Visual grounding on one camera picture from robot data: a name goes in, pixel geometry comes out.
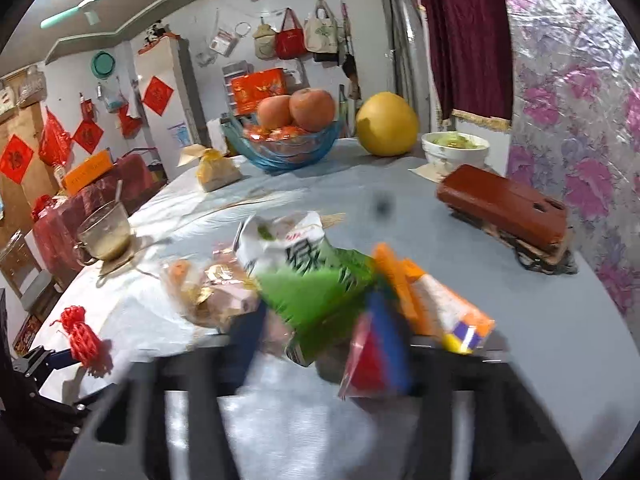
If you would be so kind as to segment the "green white snack bag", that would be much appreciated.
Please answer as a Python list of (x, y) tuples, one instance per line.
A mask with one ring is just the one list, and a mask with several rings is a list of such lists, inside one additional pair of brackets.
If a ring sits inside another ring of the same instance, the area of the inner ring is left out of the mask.
[(350, 335), (375, 284), (373, 259), (333, 246), (313, 210), (245, 220), (233, 244), (260, 296), (290, 333), (285, 355), (308, 366)]

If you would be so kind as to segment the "red foam fruit net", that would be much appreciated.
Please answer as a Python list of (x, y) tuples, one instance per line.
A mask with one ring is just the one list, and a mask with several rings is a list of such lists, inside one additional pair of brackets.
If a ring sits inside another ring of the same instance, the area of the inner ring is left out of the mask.
[(113, 367), (110, 344), (98, 337), (86, 322), (86, 309), (71, 306), (63, 310), (52, 325), (60, 324), (66, 333), (70, 355), (93, 377), (104, 377)]

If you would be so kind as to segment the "red snack wrapper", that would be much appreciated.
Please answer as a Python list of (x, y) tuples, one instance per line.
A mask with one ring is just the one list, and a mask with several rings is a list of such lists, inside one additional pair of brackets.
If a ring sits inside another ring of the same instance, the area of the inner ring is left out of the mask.
[(363, 313), (352, 332), (338, 397), (376, 398), (389, 393), (382, 342), (375, 333), (373, 315)]

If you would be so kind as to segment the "glass measuring cup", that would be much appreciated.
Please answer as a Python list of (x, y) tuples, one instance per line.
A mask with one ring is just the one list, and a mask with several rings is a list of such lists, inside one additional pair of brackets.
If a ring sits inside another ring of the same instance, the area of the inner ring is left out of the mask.
[(78, 228), (74, 251), (81, 266), (114, 261), (129, 249), (132, 231), (121, 195), (122, 180), (118, 180), (114, 200), (90, 214)]

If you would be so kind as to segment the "red cloth covered table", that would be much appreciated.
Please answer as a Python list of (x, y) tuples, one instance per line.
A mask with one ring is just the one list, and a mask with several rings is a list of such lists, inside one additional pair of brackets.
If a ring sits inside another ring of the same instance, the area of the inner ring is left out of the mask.
[(106, 174), (55, 205), (43, 207), (32, 232), (46, 269), (66, 287), (82, 269), (74, 246), (82, 222), (101, 206), (115, 198), (116, 185), (122, 181), (120, 200), (128, 214), (133, 214), (162, 187), (140, 154), (128, 154)]

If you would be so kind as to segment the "orange cardboard box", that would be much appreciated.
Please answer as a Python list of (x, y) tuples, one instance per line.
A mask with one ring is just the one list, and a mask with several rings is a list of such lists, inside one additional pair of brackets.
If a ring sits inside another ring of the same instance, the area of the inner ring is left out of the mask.
[(83, 188), (98, 180), (113, 168), (111, 154), (107, 150), (94, 153), (63, 179), (65, 191), (74, 196)]

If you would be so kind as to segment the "white bag yellow contents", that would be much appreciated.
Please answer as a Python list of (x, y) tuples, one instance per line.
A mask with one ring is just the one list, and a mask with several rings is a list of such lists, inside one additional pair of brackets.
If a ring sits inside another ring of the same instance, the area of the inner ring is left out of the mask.
[(196, 178), (205, 192), (212, 192), (239, 181), (242, 174), (232, 160), (213, 148), (204, 148), (198, 155)]

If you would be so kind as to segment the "white fridge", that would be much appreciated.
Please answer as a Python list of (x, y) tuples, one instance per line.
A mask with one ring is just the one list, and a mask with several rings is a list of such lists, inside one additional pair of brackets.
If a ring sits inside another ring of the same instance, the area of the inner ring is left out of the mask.
[(192, 166), (180, 162), (181, 151), (210, 144), (188, 43), (168, 32), (134, 55), (134, 68), (152, 141), (166, 176), (175, 180)]

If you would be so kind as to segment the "blue glass fruit bowl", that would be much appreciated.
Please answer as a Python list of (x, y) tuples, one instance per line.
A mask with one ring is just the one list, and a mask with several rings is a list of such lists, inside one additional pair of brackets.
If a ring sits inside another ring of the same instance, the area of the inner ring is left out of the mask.
[(257, 168), (277, 174), (320, 162), (329, 154), (343, 130), (343, 122), (334, 120), (325, 129), (290, 136), (288, 139), (267, 140), (251, 136), (250, 130), (258, 127), (254, 116), (237, 118), (223, 114), (220, 125), (232, 148)]

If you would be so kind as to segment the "yellow pomelo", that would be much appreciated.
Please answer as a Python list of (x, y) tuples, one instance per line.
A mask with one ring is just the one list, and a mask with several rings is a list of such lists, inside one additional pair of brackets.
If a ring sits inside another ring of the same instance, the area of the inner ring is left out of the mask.
[(409, 153), (420, 130), (419, 118), (408, 102), (392, 92), (378, 92), (364, 102), (356, 116), (356, 137), (371, 155), (394, 157)]

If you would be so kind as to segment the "left orange apple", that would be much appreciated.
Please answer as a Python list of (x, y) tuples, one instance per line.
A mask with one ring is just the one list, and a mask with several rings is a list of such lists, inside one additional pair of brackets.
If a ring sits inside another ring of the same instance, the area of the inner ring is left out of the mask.
[(258, 124), (267, 130), (288, 126), (292, 122), (290, 97), (270, 96), (261, 100), (256, 107)]

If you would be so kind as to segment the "right orange apple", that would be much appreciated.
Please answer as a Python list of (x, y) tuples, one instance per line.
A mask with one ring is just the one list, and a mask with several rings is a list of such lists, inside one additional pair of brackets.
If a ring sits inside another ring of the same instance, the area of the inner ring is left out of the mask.
[(333, 122), (336, 111), (333, 96), (322, 89), (298, 90), (290, 97), (293, 122), (309, 132), (318, 132)]

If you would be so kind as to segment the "red hanging tote bag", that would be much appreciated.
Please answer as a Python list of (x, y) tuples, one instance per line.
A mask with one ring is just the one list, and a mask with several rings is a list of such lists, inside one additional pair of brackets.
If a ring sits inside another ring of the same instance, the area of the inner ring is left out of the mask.
[(281, 29), (276, 33), (274, 47), (277, 58), (280, 60), (300, 58), (307, 53), (303, 26), (291, 8), (285, 9)]

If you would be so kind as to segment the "dark red curtain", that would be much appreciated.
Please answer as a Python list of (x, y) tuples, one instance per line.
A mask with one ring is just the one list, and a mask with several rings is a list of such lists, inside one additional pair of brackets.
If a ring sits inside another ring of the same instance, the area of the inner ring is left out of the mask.
[(421, 0), (443, 120), (511, 127), (514, 83), (506, 0)]

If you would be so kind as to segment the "beige hanging tote bag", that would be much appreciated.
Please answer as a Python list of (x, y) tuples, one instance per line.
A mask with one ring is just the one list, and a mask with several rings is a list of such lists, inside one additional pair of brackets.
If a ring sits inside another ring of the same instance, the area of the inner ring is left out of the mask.
[(337, 21), (324, 0), (317, 0), (304, 23), (305, 48), (312, 54), (337, 54)]

